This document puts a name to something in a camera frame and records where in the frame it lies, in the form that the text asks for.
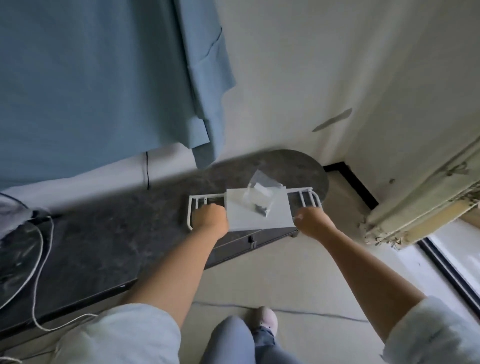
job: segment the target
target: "blue jeans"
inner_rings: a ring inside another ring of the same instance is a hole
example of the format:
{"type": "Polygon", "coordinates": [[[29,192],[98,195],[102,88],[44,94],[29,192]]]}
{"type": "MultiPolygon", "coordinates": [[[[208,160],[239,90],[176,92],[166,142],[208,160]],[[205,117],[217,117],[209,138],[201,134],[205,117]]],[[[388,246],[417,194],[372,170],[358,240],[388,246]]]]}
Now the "blue jeans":
{"type": "Polygon", "coordinates": [[[200,364],[301,364],[282,350],[264,327],[250,332],[243,320],[230,316],[213,330],[200,364]]]}

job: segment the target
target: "foot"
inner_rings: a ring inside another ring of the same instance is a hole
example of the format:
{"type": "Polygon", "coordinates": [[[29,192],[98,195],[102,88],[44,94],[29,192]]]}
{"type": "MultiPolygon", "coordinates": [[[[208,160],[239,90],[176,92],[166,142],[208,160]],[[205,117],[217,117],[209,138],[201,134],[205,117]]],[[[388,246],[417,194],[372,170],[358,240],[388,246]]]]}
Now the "foot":
{"type": "Polygon", "coordinates": [[[278,331],[278,320],[275,312],[265,306],[257,308],[255,313],[255,326],[263,326],[264,328],[269,329],[273,336],[276,336],[276,332],[278,331]]]}

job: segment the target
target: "rolled-up sleeve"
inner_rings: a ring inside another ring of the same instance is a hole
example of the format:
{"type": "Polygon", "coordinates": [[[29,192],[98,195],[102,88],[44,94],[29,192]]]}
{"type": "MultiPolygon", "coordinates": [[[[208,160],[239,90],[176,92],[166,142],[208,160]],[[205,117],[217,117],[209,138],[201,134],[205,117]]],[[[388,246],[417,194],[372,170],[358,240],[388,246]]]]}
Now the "rolled-up sleeve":
{"type": "Polygon", "coordinates": [[[480,364],[480,331],[428,297],[392,329],[383,358],[391,364],[480,364]]]}
{"type": "Polygon", "coordinates": [[[179,348],[180,329],[167,312],[131,303],[67,333],[52,363],[178,364],[179,348]]]}

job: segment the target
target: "hand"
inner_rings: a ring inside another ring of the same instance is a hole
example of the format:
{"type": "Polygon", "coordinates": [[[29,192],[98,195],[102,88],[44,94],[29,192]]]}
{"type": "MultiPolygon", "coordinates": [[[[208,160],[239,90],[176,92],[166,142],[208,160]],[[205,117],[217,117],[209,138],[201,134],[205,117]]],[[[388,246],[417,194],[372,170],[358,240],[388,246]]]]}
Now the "hand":
{"type": "Polygon", "coordinates": [[[323,233],[336,230],[334,223],[319,207],[302,207],[293,222],[302,233],[314,239],[321,239],[323,233]]]}
{"type": "Polygon", "coordinates": [[[208,230],[218,240],[228,231],[227,212],[223,206],[203,205],[192,216],[193,231],[208,230]]]}

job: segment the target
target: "plastic bag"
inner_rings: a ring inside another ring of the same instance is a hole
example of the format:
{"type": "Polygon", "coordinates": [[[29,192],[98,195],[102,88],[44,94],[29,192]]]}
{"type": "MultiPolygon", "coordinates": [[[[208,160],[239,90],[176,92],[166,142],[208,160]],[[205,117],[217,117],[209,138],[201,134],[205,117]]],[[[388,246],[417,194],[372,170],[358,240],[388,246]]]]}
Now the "plastic bag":
{"type": "Polygon", "coordinates": [[[244,203],[260,215],[267,217],[283,185],[257,170],[243,195],[244,203]]]}

